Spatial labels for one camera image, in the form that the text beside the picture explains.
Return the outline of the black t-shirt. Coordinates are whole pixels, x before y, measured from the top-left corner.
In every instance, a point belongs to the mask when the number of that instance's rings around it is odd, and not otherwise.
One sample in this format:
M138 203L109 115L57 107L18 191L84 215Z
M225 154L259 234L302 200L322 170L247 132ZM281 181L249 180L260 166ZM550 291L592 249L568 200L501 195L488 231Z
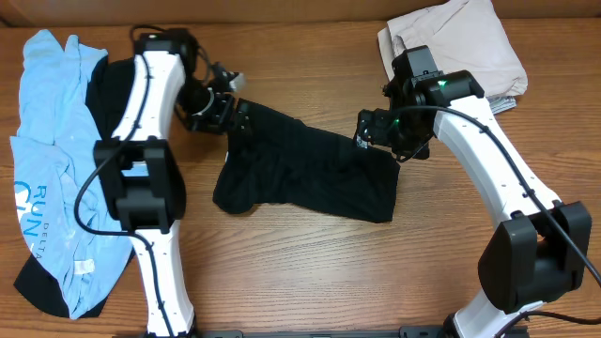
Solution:
M240 100L213 193L230 214L258 204L294 204L370 223L392 220L400 171L380 149Z

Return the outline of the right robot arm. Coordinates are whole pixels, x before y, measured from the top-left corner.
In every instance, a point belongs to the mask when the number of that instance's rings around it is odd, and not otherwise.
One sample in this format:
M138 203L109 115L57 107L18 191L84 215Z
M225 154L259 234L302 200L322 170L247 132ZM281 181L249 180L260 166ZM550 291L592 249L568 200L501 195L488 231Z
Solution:
M388 109L363 110L356 146L385 146L400 161L424 160L439 139L480 193L494 225L478 261L480 291L439 326L407 326L403 337L524 337L524 320L578 289L596 269L587 257L593 220L566 204L523 161L504 134L475 77L437 68L426 46L392 63Z

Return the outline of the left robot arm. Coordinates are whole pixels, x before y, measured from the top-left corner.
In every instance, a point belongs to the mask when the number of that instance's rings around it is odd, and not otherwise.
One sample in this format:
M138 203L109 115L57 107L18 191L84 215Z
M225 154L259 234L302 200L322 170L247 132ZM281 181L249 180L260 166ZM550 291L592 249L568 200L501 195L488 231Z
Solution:
M196 337L196 315L184 282L179 249L186 188L168 144L177 117L188 131L223 134L234 126L239 72L208 63L186 28L137 25L131 29L134 75L119 124L93 150L110 216L131 240L140 266L148 311L147 337Z

